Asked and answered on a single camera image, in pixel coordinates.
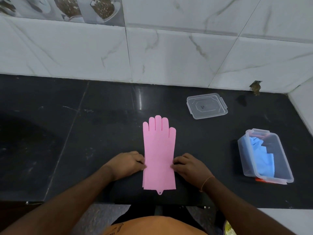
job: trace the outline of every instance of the orange shirt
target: orange shirt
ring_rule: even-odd
[[[165,216],[136,218],[108,227],[103,235],[179,234],[205,235],[206,233],[179,220]]]

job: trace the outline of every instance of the black granite countertop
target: black granite countertop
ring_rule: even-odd
[[[195,120],[188,96],[218,93],[228,114]],[[120,152],[144,154],[142,123],[161,115],[177,130],[174,156],[202,160],[258,208],[313,209],[313,138],[287,95],[0,75],[0,200],[47,201]],[[295,181],[243,175],[237,140],[252,128],[279,135]],[[143,190],[142,172],[110,184],[98,202],[211,205],[175,174],[176,190]]]

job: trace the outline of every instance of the pink silicone glove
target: pink silicone glove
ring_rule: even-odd
[[[168,119],[157,115],[143,123],[145,164],[142,186],[144,189],[176,189],[174,171],[170,168],[174,159],[176,129],[169,128]]]

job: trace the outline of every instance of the plastic container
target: plastic container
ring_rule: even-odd
[[[266,147],[267,153],[274,155],[274,177],[261,176],[255,164],[253,150],[249,137],[262,139],[262,146]],[[245,176],[258,177],[266,182],[286,185],[294,181],[283,147],[277,134],[268,130],[250,129],[238,140],[242,169]]]
[[[195,95],[187,98],[187,106],[193,118],[205,119],[225,115],[228,113],[227,106],[217,93]]]

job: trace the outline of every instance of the blue glove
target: blue glove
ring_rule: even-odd
[[[267,153],[266,147],[262,146],[263,140],[257,137],[250,137],[250,143],[258,173],[262,176],[274,177],[274,155]]]

